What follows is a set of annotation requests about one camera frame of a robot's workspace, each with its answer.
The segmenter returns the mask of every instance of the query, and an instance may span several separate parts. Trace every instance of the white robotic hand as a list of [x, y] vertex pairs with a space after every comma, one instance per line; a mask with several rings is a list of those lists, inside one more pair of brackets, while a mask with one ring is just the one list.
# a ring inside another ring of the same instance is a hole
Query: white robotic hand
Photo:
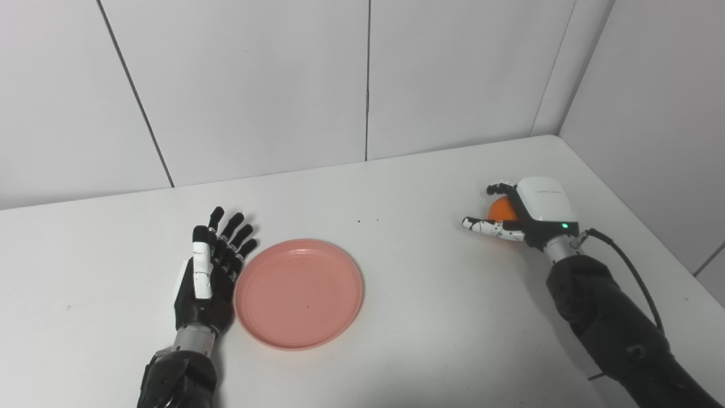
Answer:
[[576, 213], [557, 179], [526, 177], [517, 184], [501, 181], [489, 185], [486, 193], [504, 197], [494, 202], [487, 219], [463, 219], [463, 226], [471, 231], [526, 241], [540, 250], [557, 237], [576, 238], [579, 234]]

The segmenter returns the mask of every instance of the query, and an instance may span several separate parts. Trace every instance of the robotic finger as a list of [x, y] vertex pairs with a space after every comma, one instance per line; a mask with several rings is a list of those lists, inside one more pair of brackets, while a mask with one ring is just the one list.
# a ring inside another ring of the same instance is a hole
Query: robotic finger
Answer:
[[524, 240], [521, 223], [518, 221], [495, 221], [492, 219], [465, 217], [461, 224], [464, 228], [468, 228], [471, 231], [491, 235], [502, 240], [519, 242]]

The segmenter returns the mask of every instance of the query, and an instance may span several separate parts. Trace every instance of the black cable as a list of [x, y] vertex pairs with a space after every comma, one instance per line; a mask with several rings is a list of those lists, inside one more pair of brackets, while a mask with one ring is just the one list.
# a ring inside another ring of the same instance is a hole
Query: black cable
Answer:
[[650, 295], [650, 291], [647, 289], [647, 286], [645, 285], [645, 281], [642, 280], [642, 277], [639, 275], [637, 268], [634, 267], [634, 264], [629, 260], [629, 257], [624, 253], [624, 251], [622, 251], [621, 248], [619, 248], [619, 246], [617, 244], [614, 243], [614, 241], [611, 238], [609, 238], [603, 232], [598, 231], [594, 228], [589, 228], [584, 233], [591, 235], [595, 238], [598, 238], [605, 244], [612, 247], [612, 249], [614, 249], [614, 251], [616, 251], [620, 257], [622, 257], [622, 260], [629, 268], [629, 271], [632, 273], [632, 276], [634, 276], [634, 280], [637, 281], [637, 284], [639, 285], [639, 289], [642, 290], [642, 294], [645, 295], [647, 304], [650, 305], [650, 310], [652, 311], [652, 317], [655, 320], [655, 325], [662, 333], [664, 333], [665, 329], [662, 326], [662, 319], [660, 318], [660, 312], [657, 311], [657, 306], [655, 305], [655, 301], [652, 299], [652, 296]]

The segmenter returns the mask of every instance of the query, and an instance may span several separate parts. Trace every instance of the orange ball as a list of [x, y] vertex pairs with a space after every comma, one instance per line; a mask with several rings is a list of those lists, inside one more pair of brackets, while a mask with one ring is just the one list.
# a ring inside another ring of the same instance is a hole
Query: orange ball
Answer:
[[495, 221], [518, 221], [516, 212], [514, 212], [508, 197], [501, 197], [491, 204], [489, 219]]

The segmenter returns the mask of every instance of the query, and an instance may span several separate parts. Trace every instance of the white wall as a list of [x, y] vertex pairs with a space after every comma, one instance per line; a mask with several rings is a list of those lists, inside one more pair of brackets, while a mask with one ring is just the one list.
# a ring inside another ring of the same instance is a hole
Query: white wall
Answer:
[[0, 1], [0, 209], [168, 187], [93, 1]]
[[697, 275], [705, 289], [725, 306], [725, 250], [720, 250], [713, 260]]
[[368, 157], [558, 130], [607, 4], [373, 1]]
[[723, 16], [617, 0], [561, 131], [691, 272], [725, 241]]
[[[369, 129], [368, 0], [104, 7], [184, 185], [550, 133], [609, 1], [373, 1]], [[96, 4], [0, 7], [0, 208], [168, 186]]]
[[367, 0], [104, 5], [177, 185], [365, 159]]

